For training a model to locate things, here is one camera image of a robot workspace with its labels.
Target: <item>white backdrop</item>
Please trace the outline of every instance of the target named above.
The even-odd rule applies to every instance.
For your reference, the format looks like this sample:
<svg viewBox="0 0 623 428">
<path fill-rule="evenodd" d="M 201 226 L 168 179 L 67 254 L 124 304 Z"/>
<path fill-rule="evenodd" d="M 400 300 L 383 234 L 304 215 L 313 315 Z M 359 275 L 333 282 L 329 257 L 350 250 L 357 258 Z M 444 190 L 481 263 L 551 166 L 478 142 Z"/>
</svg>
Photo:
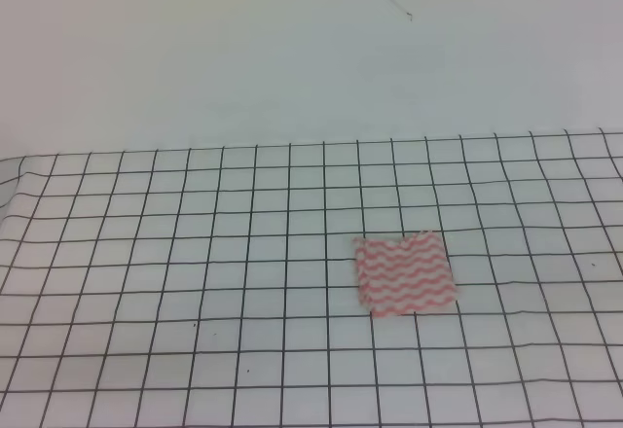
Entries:
<svg viewBox="0 0 623 428">
<path fill-rule="evenodd" d="M 0 0 L 0 156 L 613 126 L 623 0 Z"/>
</svg>

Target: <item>wavy pattern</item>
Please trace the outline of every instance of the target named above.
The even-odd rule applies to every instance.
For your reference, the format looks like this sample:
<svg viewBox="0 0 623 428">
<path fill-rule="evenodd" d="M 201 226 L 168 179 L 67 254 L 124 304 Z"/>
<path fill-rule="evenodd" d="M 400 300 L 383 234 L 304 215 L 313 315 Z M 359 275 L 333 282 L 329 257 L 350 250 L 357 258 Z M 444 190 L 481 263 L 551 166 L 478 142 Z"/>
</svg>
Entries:
<svg viewBox="0 0 623 428">
<path fill-rule="evenodd" d="M 435 232 L 400 242 L 357 238 L 359 299 L 374 316 L 423 311 L 457 299 L 443 241 Z"/>
</svg>

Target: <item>black grid line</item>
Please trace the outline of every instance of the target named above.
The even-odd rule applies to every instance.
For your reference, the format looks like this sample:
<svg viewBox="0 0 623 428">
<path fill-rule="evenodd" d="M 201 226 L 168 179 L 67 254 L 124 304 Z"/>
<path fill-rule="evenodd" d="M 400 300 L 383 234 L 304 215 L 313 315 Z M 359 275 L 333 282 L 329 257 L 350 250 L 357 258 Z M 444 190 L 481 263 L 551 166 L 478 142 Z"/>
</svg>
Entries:
<svg viewBox="0 0 623 428">
<path fill-rule="evenodd" d="M 18 182 L 0 230 L 0 427 L 623 424 L 622 135 L 16 158 L 0 180 Z M 139 188 L 117 193 L 122 176 Z M 373 320 L 351 240 L 418 230 L 443 235 L 458 303 Z M 483 369 L 490 355 L 508 359 Z M 162 359 L 186 363 L 148 383 Z M 130 361 L 145 367 L 111 385 Z M 440 411 L 441 396 L 467 406 Z"/>
</svg>

